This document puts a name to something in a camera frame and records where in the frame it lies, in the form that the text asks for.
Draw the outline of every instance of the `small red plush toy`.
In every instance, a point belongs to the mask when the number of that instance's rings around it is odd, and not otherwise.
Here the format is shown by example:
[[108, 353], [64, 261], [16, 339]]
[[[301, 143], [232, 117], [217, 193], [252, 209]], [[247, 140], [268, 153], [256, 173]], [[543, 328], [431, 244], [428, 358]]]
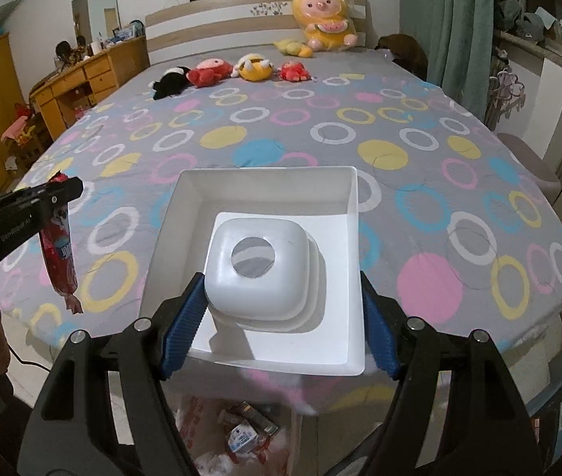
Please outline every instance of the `small red plush toy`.
[[279, 71], [279, 77], [284, 81], [290, 82], [301, 82], [311, 79], [310, 73], [305, 69], [305, 66], [296, 61], [283, 63], [281, 71]]
[[209, 87], [227, 79], [232, 71], [232, 65], [221, 59], [206, 59], [191, 69], [187, 78], [195, 87]]

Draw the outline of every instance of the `blue gripper pad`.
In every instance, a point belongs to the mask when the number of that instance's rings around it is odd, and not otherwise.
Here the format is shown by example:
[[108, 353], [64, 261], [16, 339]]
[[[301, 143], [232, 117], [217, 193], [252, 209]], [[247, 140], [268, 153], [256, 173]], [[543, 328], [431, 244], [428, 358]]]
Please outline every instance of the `blue gripper pad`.
[[191, 348], [207, 306], [204, 278], [201, 277], [164, 336], [162, 363], [160, 364], [160, 371], [164, 378], [170, 377], [173, 372], [180, 370], [184, 365], [184, 360], [187, 358], [188, 350]]
[[362, 303], [365, 315], [365, 336], [375, 365], [396, 380], [400, 372], [400, 360], [396, 354], [396, 339], [383, 319], [378, 307], [369, 294], [363, 290]]

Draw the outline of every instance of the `bed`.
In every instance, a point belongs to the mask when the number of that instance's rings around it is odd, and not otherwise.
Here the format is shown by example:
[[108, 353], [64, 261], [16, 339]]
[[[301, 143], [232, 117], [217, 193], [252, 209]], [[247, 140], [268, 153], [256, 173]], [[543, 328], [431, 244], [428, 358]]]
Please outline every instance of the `bed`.
[[[270, 46], [213, 53], [234, 63]], [[79, 176], [70, 225], [83, 315], [61, 308], [38, 238], [0, 263], [0, 304], [47, 345], [118, 332], [138, 317], [146, 272], [182, 170], [352, 165], [360, 267], [377, 291], [438, 330], [488, 330], [502, 351], [562, 309], [562, 225], [529, 173], [442, 90], [380, 51], [305, 59], [315, 80], [229, 79], [152, 100], [151, 81], [208, 54], [153, 65], [68, 129], [22, 185]], [[358, 377], [319, 378], [188, 359], [167, 383], [208, 397], [286, 402], [306, 413], [393, 395], [368, 355]]]

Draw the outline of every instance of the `curtain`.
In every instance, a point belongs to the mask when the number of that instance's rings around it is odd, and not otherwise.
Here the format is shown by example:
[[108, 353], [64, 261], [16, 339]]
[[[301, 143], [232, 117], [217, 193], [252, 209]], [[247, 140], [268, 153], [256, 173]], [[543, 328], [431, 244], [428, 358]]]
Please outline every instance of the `curtain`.
[[486, 111], [493, 0], [400, 0], [400, 29], [429, 62], [427, 81], [480, 120]]

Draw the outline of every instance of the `wooden headboard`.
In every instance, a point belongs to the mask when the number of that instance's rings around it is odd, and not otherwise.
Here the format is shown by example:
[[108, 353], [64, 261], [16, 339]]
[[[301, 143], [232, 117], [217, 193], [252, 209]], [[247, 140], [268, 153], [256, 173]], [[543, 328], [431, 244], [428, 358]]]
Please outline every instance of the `wooden headboard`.
[[[292, 0], [198, 0], [146, 17], [151, 64], [213, 50], [304, 41], [292, 15]], [[365, 0], [354, 0], [352, 20], [365, 46]]]

